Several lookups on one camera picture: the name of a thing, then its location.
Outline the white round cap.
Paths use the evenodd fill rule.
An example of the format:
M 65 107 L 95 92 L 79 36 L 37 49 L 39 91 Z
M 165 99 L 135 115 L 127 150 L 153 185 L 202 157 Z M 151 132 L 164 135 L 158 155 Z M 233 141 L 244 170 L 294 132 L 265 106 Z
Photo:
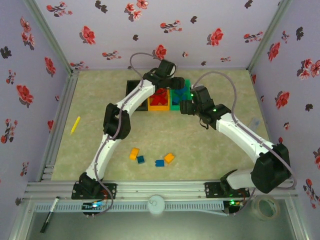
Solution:
M 153 195 L 147 201 L 147 209 L 152 215 L 161 215 L 164 212 L 165 207 L 165 200 L 159 195 Z

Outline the clear plastic piece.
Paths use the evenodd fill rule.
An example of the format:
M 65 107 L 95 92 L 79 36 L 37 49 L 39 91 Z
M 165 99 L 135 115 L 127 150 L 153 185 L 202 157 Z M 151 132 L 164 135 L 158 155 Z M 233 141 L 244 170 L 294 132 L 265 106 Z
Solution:
M 260 123 L 261 123 L 261 120 L 260 120 L 258 117 L 253 117 L 253 118 L 250 120 L 250 122 L 249 122 L 249 124 L 247 125 L 247 127 L 248 127 L 251 131 L 256 132 L 257 129 L 258 129 L 258 127 L 259 127 L 259 125 L 260 125 Z

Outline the aluminium corner post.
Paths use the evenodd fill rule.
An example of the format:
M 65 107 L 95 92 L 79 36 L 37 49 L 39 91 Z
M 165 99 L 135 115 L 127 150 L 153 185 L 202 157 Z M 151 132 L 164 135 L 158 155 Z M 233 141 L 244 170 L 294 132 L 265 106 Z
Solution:
M 52 32 L 50 26 L 48 25 L 44 15 L 42 14 L 38 4 L 35 0 L 22 0 L 23 3 L 28 8 L 29 12 L 31 13 L 33 19 L 37 23 L 38 27 L 42 31 L 44 37 L 46 38 L 48 44 L 57 55 L 59 61 L 62 63 L 64 68 L 66 69 L 69 76 L 73 74 L 73 70 L 71 70 L 70 64 L 67 61 L 67 58 L 60 47 L 54 33 Z
M 259 59 L 262 57 L 263 51 L 267 47 L 268 42 L 272 39 L 278 25 L 280 24 L 283 17 L 286 15 L 288 8 L 290 7 L 290 5 L 292 4 L 293 1 L 294 0 L 280 0 L 279 1 L 277 10 L 276 10 L 268 28 L 267 28 L 267 30 L 265 31 L 263 38 L 262 38 L 260 44 L 258 45 L 258 48 L 256 49 L 249 65 L 246 67 L 246 69 L 249 72 L 251 72 L 254 69 L 255 65 L 258 63 Z

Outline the clear tape roll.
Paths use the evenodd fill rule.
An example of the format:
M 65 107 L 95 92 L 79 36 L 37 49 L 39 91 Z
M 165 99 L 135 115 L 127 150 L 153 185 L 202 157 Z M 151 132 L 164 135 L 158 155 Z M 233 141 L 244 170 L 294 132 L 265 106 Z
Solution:
M 281 212 L 279 203 L 271 196 L 257 196 L 251 202 L 253 215 L 261 221 L 277 218 Z

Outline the aluminium lower frame bar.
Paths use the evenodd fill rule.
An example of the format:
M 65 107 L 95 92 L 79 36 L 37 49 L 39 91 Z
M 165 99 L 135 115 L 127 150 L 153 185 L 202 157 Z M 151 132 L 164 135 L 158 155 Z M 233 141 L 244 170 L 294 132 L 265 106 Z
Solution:
M 14 220 L 14 224 L 8 240 L 26 240 L 34 215 L 35 203 L 30 199 L 24 199 L 19 205 L 21 209 Z
M 288 218 L 292 226 L 293 236 L 295 240 L 310 240 L 307 233 L 303 217 L 299 212 L 298 199 L 295 195 L 289 194 L 285 199 L 285 205 Z

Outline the wide aluminium frame rail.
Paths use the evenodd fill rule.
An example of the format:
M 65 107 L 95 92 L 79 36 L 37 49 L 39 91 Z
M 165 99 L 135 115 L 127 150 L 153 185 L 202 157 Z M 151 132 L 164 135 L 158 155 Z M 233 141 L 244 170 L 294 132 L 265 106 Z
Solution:
M 169 201 L 188 200 L 241 200 L 247 198 L 206 198 L 204 183 L 217 180 L 153 180 L 153 181 L 106 181 L 103 184 L 117 184 L 115 201 L 144 201 L 153 195 L 159 195 Z M 72 200 L 72 190 L 76 182 L 42 181 L 27 184 L 23 198 L 33 200 Z M 252 187 L 245 187 L 250 194 Z

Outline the aluminium side frame rail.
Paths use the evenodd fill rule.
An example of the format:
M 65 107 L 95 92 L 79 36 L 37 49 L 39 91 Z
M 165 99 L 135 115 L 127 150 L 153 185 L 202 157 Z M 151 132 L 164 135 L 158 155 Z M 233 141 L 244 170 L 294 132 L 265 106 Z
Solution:
M 36 177 L 37 182 L 50 181 L 55 168 L 61 140 L 66 126 L 69 110 L 77 86 L 79 72 L 73 71 L 66 79 L 49 138 Z

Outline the yellow stick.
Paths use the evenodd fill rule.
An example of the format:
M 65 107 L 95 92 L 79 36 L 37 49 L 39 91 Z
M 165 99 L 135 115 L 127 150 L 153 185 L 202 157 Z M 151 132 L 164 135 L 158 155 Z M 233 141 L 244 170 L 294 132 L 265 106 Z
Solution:
M 72 128 L 71 128 L 71 131 L 70 131 L 70 134 L 71 134 L 71 135 L 75 132 L 75 130 L 76 130 L 76 128 L 77 128 L 77 126 L 78 126 L 78 124 L 79 124 L 80 120 L 81 120 L 81 117 L 80 117 L 80 116 L 78 116 L 78 117 L 76 118 L 76 120 L 75 120 L 75 122 L 74 122 L 74 124 L 73 124 Z

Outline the black plastic bin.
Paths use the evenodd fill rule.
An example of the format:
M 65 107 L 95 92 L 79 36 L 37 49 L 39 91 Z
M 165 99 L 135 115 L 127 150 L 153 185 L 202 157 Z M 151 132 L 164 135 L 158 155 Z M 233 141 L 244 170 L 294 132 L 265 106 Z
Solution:
M 128 96 L 138 85 L 140 80 L 128 80 L 126 82 L 126 93 L 125 96 Z M 148 111 L 148 100 L 145 99 L 135 110 L 136 112 L 146 112 Z

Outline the green plastic bin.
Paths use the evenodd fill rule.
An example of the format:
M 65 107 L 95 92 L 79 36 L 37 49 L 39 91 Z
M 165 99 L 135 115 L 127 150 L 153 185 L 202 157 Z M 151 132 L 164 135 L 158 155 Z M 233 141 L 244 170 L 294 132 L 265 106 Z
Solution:
M 190 92 L 190 89 L 191 89 L 191 82 L 189 79 L 186 79 L 185 82 L 184 82 L 184 87 L 182 88 L 185 90 L 185 92 Z M 180 102 L 182 101 L 182 95 L 176 95 L 174 93 L 174 89 L 171 89 L 170 90 L 170 110 L 171 111 L 179 111 L 180 110 L 180 102 L 179 102 L 179 105 L 172 105 L 172 98 L 174 96 L 179 96 L 180 98 Z

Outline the orange plastic bin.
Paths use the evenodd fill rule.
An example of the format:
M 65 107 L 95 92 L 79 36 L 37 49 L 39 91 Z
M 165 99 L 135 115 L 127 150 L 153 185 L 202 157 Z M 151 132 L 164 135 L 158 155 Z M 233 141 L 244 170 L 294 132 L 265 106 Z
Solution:
M 162 91 L 167 91 L 167 95 L 170 95 L 170 90 L 166 89 L 166 88 L 159 88 L 158 90 L 155 91 L 155 93 L 161 93 Z M 171 102 L 171 98 L 169 101 L 169 105 L 161 105 L 159 103 L 159 105 L 155 105 L 155 106 L 151 106 L 150 105 L 150 97 L 147 99 L 147 104 L 148 104 L 148 111 L 169 111 L 170 110 L 170 102 Z

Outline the black marker pen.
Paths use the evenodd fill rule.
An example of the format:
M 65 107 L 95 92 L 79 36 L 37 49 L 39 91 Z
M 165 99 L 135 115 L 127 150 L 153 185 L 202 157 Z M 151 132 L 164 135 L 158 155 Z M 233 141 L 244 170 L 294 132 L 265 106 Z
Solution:
M 43 223 L 43 225 L 41 227 L 40 233 L 43 234 L 43 233 L 46 232 L 46 229 L 47 229 L 47 227 L 49 225 L 50 219 L 51 219 L 51 217 L 52 217 L 52 215 L 54 213 L 55 207 L 56 207 L 57 203 L 59 202 L 59 200 L 60 200 L 59 196 L 57 196 L 54 199 L 54 201 L 53 201 L 53 203 L 52 203 L 52 205 L 50 207 L 49 213 L 47 214 L 47 217 L 46 217 L 46 219 L 45 219 L 45 221 L 44 221 L 44 223 Z

